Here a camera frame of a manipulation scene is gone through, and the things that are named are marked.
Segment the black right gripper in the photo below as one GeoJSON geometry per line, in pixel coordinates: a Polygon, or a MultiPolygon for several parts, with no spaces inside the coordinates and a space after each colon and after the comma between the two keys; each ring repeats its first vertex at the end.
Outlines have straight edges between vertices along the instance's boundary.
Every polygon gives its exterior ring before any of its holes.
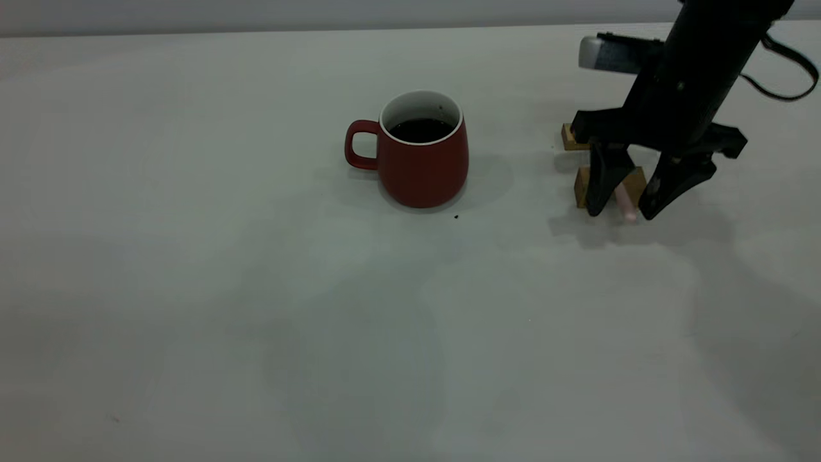
{"type": "Polygon", "coordinates": [[[658,58],[640,71],[622,107],[578,111],[571,124],[575,140],[592,144],[588,214],[598,216],[634,171],[624,144],[672,153],[660,155],[640,196],[647,220],[715,175],[711,153],[738,158],[747,138],[738,128],[713,122],[738,75],[736,69],[698,70],[658,58]]]}

